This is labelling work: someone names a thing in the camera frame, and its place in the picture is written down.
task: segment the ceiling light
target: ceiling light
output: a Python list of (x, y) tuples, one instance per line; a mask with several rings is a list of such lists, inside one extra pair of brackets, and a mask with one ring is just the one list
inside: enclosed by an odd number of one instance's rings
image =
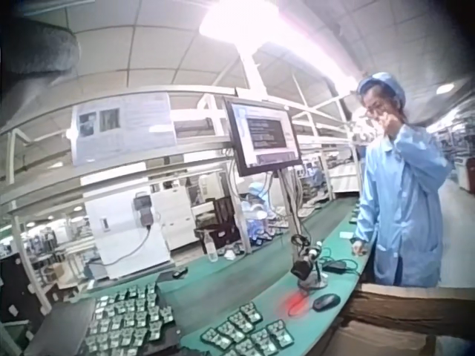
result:
[(355, 78), (348, 76), (310, 37), (281, 19), (278, 8), (268, 1), (221, 0), (206, 15), (200, 33), (234, 43), (241, 54), (253, 54), (266, 42), (275, 43), (323, 73), (340, 95), (358, 86)]
[(69, 128), (66, 130), (66, 138), (69, 139), (70, 141), (76, 141), (78, 137), (79, 137), (79, 132), (77, 128)]
[(278, 14), (266, 0), (221, 0), (206, 14), (200, 33), (253, 54), (271, 38)]
[(73, 219), (71, 219), (71, 222), (72, 222), (72, 223), (77, 223), (77, 222), (79, 222), (79, 221), (81, 221), (81, 220), (84, 220), (84, 217), (74, 217)]
[(450, 83), (450, 84), (444, 84), (444, 85), (441, 85), (440, 87), (437, 88), (437, 95), (440, 95), (440, 94), (446, 94), (448, 93), (449, 91), (452, 91), (452, 89), (455, 88), (455, 85), (453, 85), (453, 83)]
[(48, 168), (60, 168), (63, 165), (65, 165), (65, 164), (63, 162), (59, 161), (59, 162), (56, 162), (54, 165), (50, 165)]

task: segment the worker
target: worker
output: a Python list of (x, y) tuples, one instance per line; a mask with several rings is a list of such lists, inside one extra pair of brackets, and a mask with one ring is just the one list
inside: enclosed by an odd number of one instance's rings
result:
[(434, 287), (442, 261), (438, 190), (451, 168), (431, 135), (408, 124), (404, 91), (389, 73), (364, 79), (358, 93), (384, 136), (367, 149), (353, 253), (365, 253), (374, 238), (378, 284)]

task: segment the metal rail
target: metal rail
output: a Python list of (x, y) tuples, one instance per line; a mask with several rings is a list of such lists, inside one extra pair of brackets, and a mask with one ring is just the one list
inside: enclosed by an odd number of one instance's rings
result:
[(59, 183), (67, 182), (92, 173), (106, 171), (121, 165), (143, 162), (149, 159), (157, 159), (165, 156), (231, 148), (231, 142), (227, 136), (207, 137), (206, 140), (208, 142), (192, 143), (193, 141), (196, 142), (196, 140), (179, 139), (178, 141), (181, 142), (181, 144), (179, 143), (177, 146), (159, 148), (145, 152), (136, 152), (121, 157), (114, 157), (113, 159), (106, 159), (101, 162), (94, 162), (81, 167), (57, 168), (52, 172), (47, 172), (46, 174), (37, 177), (31, 177), (24, 182), (17, 182), (7, 186), (0, 196), (0, 205), (6, 205), (9, 202), (15, 201), (28, 194), (52, 187)]

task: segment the computer mouse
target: computer mouse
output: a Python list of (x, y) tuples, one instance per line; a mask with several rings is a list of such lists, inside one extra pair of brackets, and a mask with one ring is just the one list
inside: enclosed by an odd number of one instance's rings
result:
[(341, 302), (337, 294), (325, 294), (313, 301), (313, 310), (316, 312), (325, 312), (328, 309), (336, 307)]

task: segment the factory floor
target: factory floor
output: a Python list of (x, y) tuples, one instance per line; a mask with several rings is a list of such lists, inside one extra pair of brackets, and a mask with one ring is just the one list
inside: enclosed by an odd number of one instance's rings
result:
[[(439, 190), (444, 219), (444, 254), (440, 286), (475, 288), (475, 196), (447, 180)], [(436, 356), (459, 356), (468, 344), (440, 337)]]

